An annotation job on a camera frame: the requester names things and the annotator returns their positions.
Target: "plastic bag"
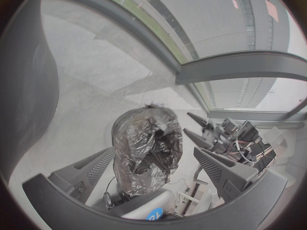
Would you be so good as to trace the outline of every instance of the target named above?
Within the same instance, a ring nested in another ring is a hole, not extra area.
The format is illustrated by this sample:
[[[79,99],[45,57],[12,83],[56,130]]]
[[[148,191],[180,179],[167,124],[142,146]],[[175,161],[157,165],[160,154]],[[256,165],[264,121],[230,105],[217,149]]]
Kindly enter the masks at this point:
[[[114,172],[130,196],[153,192],[170,181],[182,156],[182,133],[175,113],[149,105],[122,115],[113,133]]]

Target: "blue sticker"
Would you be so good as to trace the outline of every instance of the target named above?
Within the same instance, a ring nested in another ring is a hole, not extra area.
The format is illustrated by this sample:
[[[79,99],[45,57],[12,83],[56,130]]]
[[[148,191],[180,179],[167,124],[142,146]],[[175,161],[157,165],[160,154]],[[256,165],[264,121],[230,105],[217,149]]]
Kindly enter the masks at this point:
[[[163,214],[163,209],[156,208],[152,212],[149,213],[146,220],[158,220],[159,218],[161,218],[162,214]]]

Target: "gray floor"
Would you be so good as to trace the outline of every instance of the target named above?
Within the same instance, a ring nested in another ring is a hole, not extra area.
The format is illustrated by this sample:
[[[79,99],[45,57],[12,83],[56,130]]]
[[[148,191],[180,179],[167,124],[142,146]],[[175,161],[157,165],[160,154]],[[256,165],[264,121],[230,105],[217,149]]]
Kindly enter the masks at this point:
[[[110,127],[129,109],[153,102],[174,110],[182,128],[199,130],[186,115],[205,116],[185,86],[143,44],[113,21],[67,0],[42,0],[44,32],[58,66],[59,102],[44,136],[23,156],[9,183],[14,197],[33,221],[49,229],[26,198],[21,184],[37,173],[74,163],[110,146]],[[197,165],[194,144],[183,136],[183,156],[167,185],[184,190]],[[101,198],[113,176],[110,167],[87,205]]]

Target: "grass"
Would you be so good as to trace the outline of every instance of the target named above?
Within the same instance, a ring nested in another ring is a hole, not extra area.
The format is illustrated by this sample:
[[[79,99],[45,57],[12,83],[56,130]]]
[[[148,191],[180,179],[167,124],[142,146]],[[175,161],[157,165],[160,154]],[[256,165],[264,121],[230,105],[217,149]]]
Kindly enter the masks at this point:
[[[171,51],[180,64],[187,62],[185,56],[182,54],[175,42],[148,13],[141,8],[138,8],[138,5],[132,0],[125,0],[122,6],[136,18],[142,21],[164,43],[164,45]]]

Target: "black trash bag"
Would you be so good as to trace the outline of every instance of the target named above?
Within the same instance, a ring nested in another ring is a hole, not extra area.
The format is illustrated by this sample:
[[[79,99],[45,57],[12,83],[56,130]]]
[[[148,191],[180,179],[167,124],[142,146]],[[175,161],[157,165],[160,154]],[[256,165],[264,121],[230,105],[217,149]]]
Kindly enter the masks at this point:
[[[181,128],[172,110],[148,105],[128,111],[112,132],[114,172],[124,193],[144,195],[170,182],[182,156]]]

